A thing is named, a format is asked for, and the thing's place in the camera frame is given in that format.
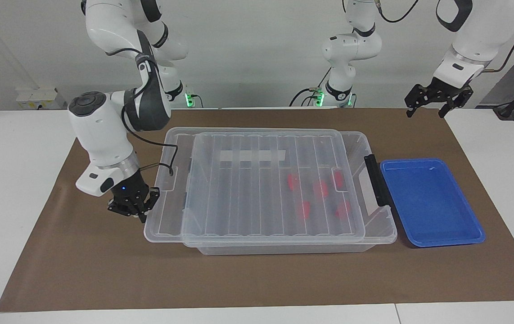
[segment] blue object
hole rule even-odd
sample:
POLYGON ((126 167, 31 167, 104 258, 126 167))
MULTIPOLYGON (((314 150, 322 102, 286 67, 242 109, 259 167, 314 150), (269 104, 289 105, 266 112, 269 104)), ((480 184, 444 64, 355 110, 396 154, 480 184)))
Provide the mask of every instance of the blue object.
POLYGON ((438 158, 388 160, 381 172, 409 240, 420 248, 481 243, 485 232, 438 158))

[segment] white tabletop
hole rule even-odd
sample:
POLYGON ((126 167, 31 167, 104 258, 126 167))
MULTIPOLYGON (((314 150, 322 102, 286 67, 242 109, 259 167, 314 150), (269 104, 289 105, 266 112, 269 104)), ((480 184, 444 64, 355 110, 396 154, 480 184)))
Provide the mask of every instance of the white tabletop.
MULTIPOLYGON (((514 123, 488 110, 446 117, 514 236, 514 123)), ((74 133, 66 111, 0 111, 0 296, 68 155, 74 133)), ((65 311, 0 314, 0 323, 508 323, 513 302, 382 304, 211 310, 65 311)))

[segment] clear plastic bin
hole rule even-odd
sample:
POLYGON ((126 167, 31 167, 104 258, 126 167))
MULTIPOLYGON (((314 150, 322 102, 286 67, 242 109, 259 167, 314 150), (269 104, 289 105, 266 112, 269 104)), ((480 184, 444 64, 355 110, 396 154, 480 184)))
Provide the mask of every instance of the clear plastic bin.
MULTIPOLYGON (((177 128, 166 140, 179 145, 176 175, 158 174, 150 242, 280 254, 363 252, 397 237, 389 207, 372 197, 362 133, 177 128)), ((166 148, 162 161, 171 155, 166 148)))

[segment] brown table surface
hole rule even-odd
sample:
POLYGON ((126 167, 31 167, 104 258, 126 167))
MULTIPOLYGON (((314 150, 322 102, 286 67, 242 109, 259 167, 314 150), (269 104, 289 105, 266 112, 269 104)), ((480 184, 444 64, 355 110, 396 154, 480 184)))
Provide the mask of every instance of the brown table surface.
MULTIPOLYGON (((203 256, 152 244, 135 219, 106 211, 74 183, 88 164, 74 144, 0 300, 0 311, 293 306, 514 300, 512 238, 437 111, 403 109, 175 111, 176 126, 361 131, 378 160, 440 158, 486 232, 482 244, 413 248, 400 224, 394 244, 358 254, 203 256)), ((160 149, 130 138, 142 165, 160 149)), ((155 172, 144 172, 152 184, 155 172)))

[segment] white robotic arm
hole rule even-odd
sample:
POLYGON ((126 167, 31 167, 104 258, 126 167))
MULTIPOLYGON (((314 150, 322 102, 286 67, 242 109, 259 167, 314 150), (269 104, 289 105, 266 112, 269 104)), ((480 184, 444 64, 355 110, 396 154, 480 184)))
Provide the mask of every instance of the white robotic arm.
POLYGON ((381 37, 375 31, 377 12, 374 0, 349 0, 345 17, 352 33, 335 35, 323 43, 323 57, 331 63, 329 79, 321 88, 323 105, 347 105, 356 75, 350 62, 376 57, 381 51, 381 37))
POLYGON ((187 47, 179 34, 169 35, 156 0, 87 0, 81 6, 93 43, 109 56, 135 60, 142 86, 87 92, 72 100, 70 121, 90 156, 76 186, 97 197, 111 190, 110 211, 144 222, 159 190, 145 184, 127 131, 157 131, 169 122, 171 101, 183 92, 183 84, 165 60, 184 58, 187 47))
POLYGON ((417 84, 405 97, 408 117, 432 102, 446 103, 440 117, 463 107, 473 94, 469 82, 514 36, 514 0, 439 0, 437 18, 446 29, 456 32, 456 37, 430 85, 417 84))

